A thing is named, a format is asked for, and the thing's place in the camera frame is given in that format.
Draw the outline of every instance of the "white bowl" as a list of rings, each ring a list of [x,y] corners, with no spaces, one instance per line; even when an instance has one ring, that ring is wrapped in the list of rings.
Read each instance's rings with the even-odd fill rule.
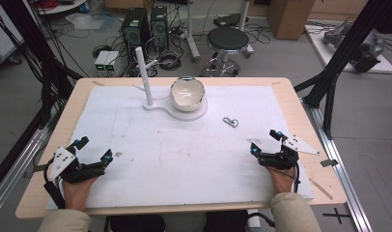
[[[170,96],[178,110],[193,111],[202,104],[205,88],[202,82],[194,77],[179,77],[171,86]]]

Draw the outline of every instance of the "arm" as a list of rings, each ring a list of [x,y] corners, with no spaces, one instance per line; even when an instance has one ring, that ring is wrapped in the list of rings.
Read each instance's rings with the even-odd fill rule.
[[[91,219],[84,211],[91,185],[96,179],[92,178],[76,184],[63,181],[66,209],[45,216],[39,232],[88,231]]]
[[[274,170],[268,167],[267,170],[276,193],[270,203],[276,231],[321,231],[308,203],[301,195],[291,192],[294,169]]]

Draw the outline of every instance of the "black stool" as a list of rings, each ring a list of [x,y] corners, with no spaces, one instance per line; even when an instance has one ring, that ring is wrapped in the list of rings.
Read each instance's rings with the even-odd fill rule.
[[[227,56],[242,52],[247,48],[247,35],[235,28],[218,27],[208,33],[208,46],[217,52],[206,63],[203,75],[210,77],[238,76],[240,67]]]

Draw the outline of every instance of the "sleeve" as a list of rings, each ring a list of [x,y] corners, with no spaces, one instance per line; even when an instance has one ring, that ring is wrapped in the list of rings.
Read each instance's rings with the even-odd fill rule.
[[[86,232],[88,231],[90,224],[90,217],[83,212],[75,210],[57,210],[43,218],[39,232]]]
[[[321,231],[311,207],[297,193],[283,192],[275,195],[270,207],[277,232]]]

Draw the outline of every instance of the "floor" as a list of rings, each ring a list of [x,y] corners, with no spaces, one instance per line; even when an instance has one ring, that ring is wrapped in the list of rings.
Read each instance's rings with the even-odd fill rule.
[[[65,14],[51,18],[54,28],[63,32],[58,35],[72,57],[88,76],[97,76],[92,56],[94,47],[112,42],[109,37],[118,36],[121,22],[105,16],[106,27],[100,30],[72,30],[64,20]],[[211,15],[206,20],[205,31],[214,28]],[[203,30],[205,20],[194,20],[195,35]],[[267,27],[266,19],[251,17],[248,25]],[[234,55],[241,66],[240,76],[285,76],[293,85],[299,84],[323,69],[322,62],[307,35],[298,41],[275,40],[271,32],[264,31],[262,42],[252,43],[254,54],[249,58]],[[182,43],[184,55],[182,67],[177,71],[159,71],[160,76],[199,76],[204,64],[213,52],[206,45],[206,37],[195,36],[201,59],[192,62],[186,43]],[[385,50],[384,57],[392,64],[392,52]],[[68,66],[80,69],[66,55]],[[5,63],[0,67],[0,163],[15,144],[40,109],[40,83],[32,76],[27,64]],[[304,97],[309,89],[298,95]],[[332,119],[332,136],[362,207],[376,231],[392,231],[392,74],[342,72],[337,83]],[[40,219],[18,219],[15,208],[24,192],[32,165],[21,178],[9,199],[0,209],[0,231],[36,231]],[[351,218],[346,217],[346,205],[315,206],[313,211],[322,231],[356,231]],[[261,212],[271,217],[269,210]],[[166,231],[202,231],[204,214],[164,215]],[[93,217],[91,231],[102,231],[104,217]],[[262,221],[261,231],[273,231]]]

